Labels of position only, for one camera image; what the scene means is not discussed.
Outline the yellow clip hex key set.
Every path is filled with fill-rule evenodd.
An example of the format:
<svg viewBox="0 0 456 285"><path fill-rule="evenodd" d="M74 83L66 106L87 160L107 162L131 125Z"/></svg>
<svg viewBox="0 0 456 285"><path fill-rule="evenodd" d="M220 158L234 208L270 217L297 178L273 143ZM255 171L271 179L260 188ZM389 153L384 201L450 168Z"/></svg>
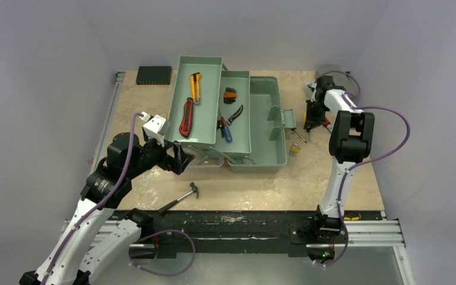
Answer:
<svg viewBox="0 0 456 285"><path fill-rule="evenodd" d="M301 150L300 145L294 143L294 144L290 147L290 153L289 153L289 155L292 156L292 157L296 157L296 155L297 155L298 153L300 153L300 150Z"/></svg>

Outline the blue red screwdriver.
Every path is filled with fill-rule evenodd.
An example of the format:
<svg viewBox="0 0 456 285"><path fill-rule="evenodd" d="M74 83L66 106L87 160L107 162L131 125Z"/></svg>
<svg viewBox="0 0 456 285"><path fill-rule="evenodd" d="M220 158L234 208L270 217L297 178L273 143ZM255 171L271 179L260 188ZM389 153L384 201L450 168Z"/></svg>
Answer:
<svg viewBox="0 0 456 285"><path fill-rule="evenodd" d="M220 117L220 120L219 120L219 127L220 127L221 133L222 133L221 137L224 138L227 143L231 143L233 141L233 138L232 138L229 126L228 126L226 120L224 119L224 117L222 117L222 116Z"/></svg>

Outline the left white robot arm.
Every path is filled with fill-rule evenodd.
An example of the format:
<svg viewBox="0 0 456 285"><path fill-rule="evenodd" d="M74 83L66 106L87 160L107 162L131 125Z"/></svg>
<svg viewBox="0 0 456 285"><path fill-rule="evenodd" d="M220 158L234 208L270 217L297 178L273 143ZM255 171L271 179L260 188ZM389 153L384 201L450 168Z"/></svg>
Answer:
<svg viewBox="0 0 456 285"><path fill-rule="evenodd" d="M95 172L86 180L75 213L58 244L36 270L26 272L20 284L92 284L115 256L132 242L158 246L154 217L132 209L109 236L96 246L93 240L131 191L132 180L155 166L180 175L195 156L178 142L148 139L143 145L130 132L115 136Z"/></svg>

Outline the black yellow stubby screwdriver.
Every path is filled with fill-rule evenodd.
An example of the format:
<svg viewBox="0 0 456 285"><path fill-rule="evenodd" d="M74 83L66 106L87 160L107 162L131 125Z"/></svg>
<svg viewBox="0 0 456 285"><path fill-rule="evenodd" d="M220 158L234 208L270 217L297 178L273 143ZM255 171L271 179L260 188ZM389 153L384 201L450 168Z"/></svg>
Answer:
<svg viewBox="0 0 456 285"><path fill-rule="evenodd" d="M296 128L293 128L292 131L293 131L293 133L296 134L296 135L297 135L305 144L308 143L308 141L305 139L305 137L304 137L302 134L300 134L300 133L297 131Z"/></svg>

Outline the translucent green tool box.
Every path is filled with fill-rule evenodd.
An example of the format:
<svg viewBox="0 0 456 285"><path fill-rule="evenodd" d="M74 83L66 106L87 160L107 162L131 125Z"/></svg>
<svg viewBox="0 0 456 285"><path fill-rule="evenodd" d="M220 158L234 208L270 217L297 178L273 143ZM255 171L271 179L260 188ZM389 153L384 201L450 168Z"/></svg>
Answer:
<svg viewBox="0 0 456 285"><path fill-rule="evenodd" d="M192 130L186 138L179 127L183 106L192 98L190 75L196 72L201 73L201 100L194 104ZM233 104L223 102L226 87L237 90ZM233 141L228 143L217 120L228 120L240 105L243 112L229 125ZM294 112L281 105L275 77L229 70L216 56L179 57L168 120L165 138L195 155L198 165L227 163L236 173L278 172L287 163L286 130L296 126Z"/></svg>

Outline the orange hex key set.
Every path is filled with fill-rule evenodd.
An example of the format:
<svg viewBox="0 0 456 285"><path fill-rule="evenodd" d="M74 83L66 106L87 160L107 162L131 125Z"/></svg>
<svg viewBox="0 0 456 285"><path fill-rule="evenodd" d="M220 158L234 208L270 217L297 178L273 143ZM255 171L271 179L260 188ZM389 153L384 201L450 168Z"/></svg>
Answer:
<svg viewBox="0 0 456 285"><path fill-rule="evenodd" d="M237 90L232 87L226 87L225 92L223 94L223 102L225 104L233 104L236 101L238 96Z"/></svg>

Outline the yellow handled pliers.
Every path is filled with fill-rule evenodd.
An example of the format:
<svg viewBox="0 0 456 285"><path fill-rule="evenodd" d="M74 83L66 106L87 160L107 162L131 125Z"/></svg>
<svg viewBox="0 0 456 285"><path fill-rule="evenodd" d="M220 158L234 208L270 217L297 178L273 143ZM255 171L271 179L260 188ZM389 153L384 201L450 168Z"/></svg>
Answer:
<svg viewBox="0 0 456 285"><path fill-rule="evenodd" d="M194 104L200 104L201 100L201 87L200 87L201 73L196 72L190 75L191 93Z"/></svg>

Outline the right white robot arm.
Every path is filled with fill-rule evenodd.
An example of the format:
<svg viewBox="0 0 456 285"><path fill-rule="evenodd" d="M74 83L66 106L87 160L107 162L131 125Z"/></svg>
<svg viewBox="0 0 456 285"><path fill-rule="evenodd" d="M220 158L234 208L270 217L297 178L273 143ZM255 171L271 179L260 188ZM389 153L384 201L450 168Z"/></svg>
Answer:
<svg viewBox="0 0 456 285"><path fill-rule="evenodd" d="M306 132L322 126L328 111L335 116L328 147L331 175L326 193L307 226L311 237L323 242L342 230L344 204L356 172L354 166L370 155L375 116L357 109L345 88L336 85L330 75L318 77L313 88L311 99L306 101Z"/></svg>

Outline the red black utility knife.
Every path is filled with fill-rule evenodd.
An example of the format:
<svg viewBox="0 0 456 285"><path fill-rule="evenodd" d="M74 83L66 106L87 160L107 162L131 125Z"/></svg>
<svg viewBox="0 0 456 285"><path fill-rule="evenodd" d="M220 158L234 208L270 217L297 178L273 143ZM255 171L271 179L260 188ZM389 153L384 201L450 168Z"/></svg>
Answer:
<svg viewBox="0 0 456 285"><path fill-rule="evenodd" d="M193 98L187 98L183 106L183 117L179 127L179 132L183 137L189 137L192 130L194 100Z"/></svg>

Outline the black pruning shears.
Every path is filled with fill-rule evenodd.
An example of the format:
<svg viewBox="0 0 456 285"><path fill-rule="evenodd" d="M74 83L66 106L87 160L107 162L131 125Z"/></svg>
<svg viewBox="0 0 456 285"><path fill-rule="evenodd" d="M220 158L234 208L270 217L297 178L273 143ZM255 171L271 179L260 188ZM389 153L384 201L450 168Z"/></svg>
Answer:
<svg viewBox="0 0 456 285"><path fill-rule="evenodd" d="M231 125L243 112L243 105L240 105L240 107L235 111L229 118L228 120L225 120L223 117L219 117L217 120L217 129L221 130L221 137L224 138L226 136L226 133L224 129Z"/></svg>

